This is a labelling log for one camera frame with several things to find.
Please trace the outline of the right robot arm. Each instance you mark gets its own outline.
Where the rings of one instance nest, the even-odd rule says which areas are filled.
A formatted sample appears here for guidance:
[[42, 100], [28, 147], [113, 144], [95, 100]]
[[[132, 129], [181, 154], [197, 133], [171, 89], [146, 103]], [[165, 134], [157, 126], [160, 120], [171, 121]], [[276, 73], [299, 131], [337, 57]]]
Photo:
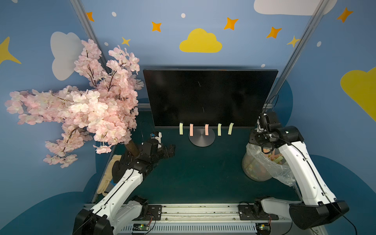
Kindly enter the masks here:
[[260, 149], [269, 146], [278, 149], [286, 159], [302, 195], [301, 202], [264, 198], [260, 203], [265, 213], [288, 218], [298, 228], [306, 230], [330, 224], [349, 211], [348, 204], [338, 200], [322, 179], [296, 127], [262, 132], [253, 130], [249, 143]]

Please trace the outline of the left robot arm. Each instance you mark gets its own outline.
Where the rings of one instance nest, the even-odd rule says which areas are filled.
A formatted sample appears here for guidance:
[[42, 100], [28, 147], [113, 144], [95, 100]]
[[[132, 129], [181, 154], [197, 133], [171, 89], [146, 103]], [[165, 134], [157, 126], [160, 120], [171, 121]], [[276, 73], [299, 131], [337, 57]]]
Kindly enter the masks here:
[[137, 147], [138, 156], [127, 152], [120, 161], [116, 185], [110, 192], [89, 210], [82, 209], [75, 218], [74, 235], [116, 235], [134, 219], [147, 216], [148, 201], [133, 197], [126, 199], [153, 171], [161, 159], [175, 155], [176, 146], [165, 146], [158, 138], [151, 138]]

